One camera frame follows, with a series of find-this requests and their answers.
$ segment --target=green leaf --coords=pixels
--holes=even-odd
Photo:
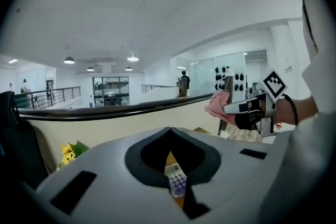
[[[78,140],[77,140],[77,143],[76,143],[76,148],[80,149],[81,154],[89,149],[88,146],[84,145],[82,142],[80,142]]]
[[[78,148],[76,145],[74,144],[70,144],[72,151],[75,153],[76,157],[79,156],[80,154],[82,154],[82,150],[80,148]]]

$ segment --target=metal railing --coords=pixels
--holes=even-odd
[[[173,86],[160,86],[160,85],[148,85],[148,84],[141,84],[142,92],[148,93],[149,91],[155,88],[173,88]]]
[[[79,96],[80,87],[71,87],[16,94],[14,100],[19,109],[47,109]]]
[[[153,101],[136,105],[113,105],[95,108],[83,109],[50,109],[50,110],[32,110],[21,109],[21,116],[32,120],[52,120],[52,121],[92,121],[121,118],[125,116],[134,116],[144,113],[162,111],[171,108],[177,108],[183,105],[189,105],[197,102],[209,100],[213,94],[203,94],[185,98],[173,98],[167,100]]]

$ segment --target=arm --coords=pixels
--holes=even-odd
[[[314,116],[318,110],[313,97],[303,100],[293,100],[298,113],[298,121]],[[274,122],[284,122],[295,125],[294,111],[290,103],[285,99],[279,99],[275,108]]]

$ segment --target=yellow flower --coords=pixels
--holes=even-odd
[[[62,162],[67,165],[68,163],[70,163],[71,161],[73,161],[76,158],[75,153],[74,152],[69,152],[67,154],[64,155]]]
[[[71,146],[69,144],[62,145],[62,152],[64,155],[66,155],[68,152],[72,151]]]

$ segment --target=beige wall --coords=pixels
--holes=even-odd
[[[89,147],[160,127],[203,128],[216,135],[219,119],[204,111],[209,100],[158,112],[96,121],[29,120],[36,131],[40,150],[51,169],[62,158],[61,145],[77,140]]]

